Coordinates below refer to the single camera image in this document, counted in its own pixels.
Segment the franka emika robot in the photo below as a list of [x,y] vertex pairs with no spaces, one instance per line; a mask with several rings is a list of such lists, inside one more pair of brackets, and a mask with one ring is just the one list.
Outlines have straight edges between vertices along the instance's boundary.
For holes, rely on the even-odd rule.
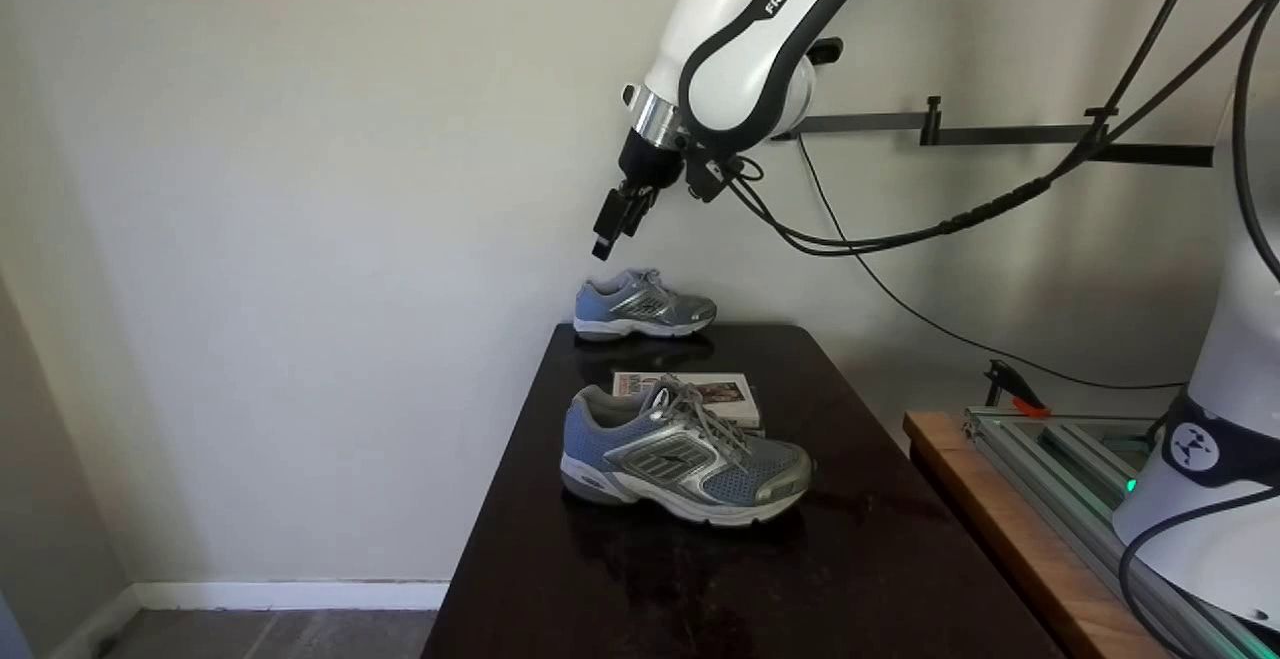
[[[1165,97],[1252,27],[1236,77],[1233,122],[1224,123],[1215,150],[1216,171],[1225,186],[1234,182],[1239,198],[1226,218],[1228,257],[1216,314],[1194,375],[1165,416],[1160,448],[1112,520],[1129,546],[1129,562],[1135,554],[1180,590],[1272,630],[1280,630],[1280,264],[1267,235],[1280,238],[1280,141],[1274,139],[1280,132],[1280,72],[1262,61],[1252,88],[1249,75],[1276,1],[1252,0],[1166,86]],[[758,164],[740,152],[803,120],[814,90],[814,63],[832,61],[831,41],[838,42],[819,40],[819,33],[845,3],[676,0],[657,61],[643,84],[623,90],[631,116],[618,157],[625,179],[609,191],[595,223],[596,257],[607,258],[623,232],[634,235],[658,191],[675,184],[682,171],[695,197],[710,200],[719,189],[732,189],[785,239],[805,241],[806,235],[777,223],[759,198],[750,200],[755,195],[741,180],[755,179],[744,170],[758,170]],[[1133,70],[1174,3],[1166,0]],[[1101,111],[1092,111],[1094,131],[1056,170],[937,226],[873,241],[808,235],[805,246],[809,253],[869,253],[986,221],[1043,193],[1160,100],[1157,93],[1129,122],[1107,131],[1103,122],[1116,115],[1116,95]]]

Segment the wooden board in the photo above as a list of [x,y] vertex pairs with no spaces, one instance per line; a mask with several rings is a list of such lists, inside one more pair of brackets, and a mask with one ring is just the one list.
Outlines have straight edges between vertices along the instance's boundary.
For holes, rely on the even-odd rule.
[[1169,655],[963,431],[960,418],[909,412],[911,449],[941,481],[1069,654],[1165,659]]

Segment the dark wooden table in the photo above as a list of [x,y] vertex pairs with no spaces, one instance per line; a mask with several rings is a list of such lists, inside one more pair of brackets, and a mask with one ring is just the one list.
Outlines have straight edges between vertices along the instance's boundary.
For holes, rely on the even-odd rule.
[[[561,431],[614,369],[745,372],[769,436],[817,459],[771,523],[692,526],[561,489]],[[552,335],[422,656],[1060,656],[801,328],[691,340]]]

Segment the sneaker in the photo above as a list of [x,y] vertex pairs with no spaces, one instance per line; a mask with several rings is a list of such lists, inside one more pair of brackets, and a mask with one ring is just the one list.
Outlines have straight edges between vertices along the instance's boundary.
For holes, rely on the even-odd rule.
[[686,337],[716,319],[716,303],[704,296],[677,294],[662,284],[658,270],[627,270],[608,282],[586,282],[577,293],[573,328],[582,339]]
[[804,449],[744,435],[669,376],[644,395],[586,386],[564,418],[561,480],[596,504],[653,499],[681,520],[746,526],[795,504],[812,473]]

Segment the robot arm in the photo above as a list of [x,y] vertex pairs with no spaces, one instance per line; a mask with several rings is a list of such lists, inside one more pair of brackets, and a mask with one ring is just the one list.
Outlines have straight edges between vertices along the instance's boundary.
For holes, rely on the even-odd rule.
[[718,171],[735,154],[804,118],[814,70],[806,52],[845,0],[677,0],[644,86],[627,86],[623,179],[595,220],[598,258],[635,235],[685,163]]

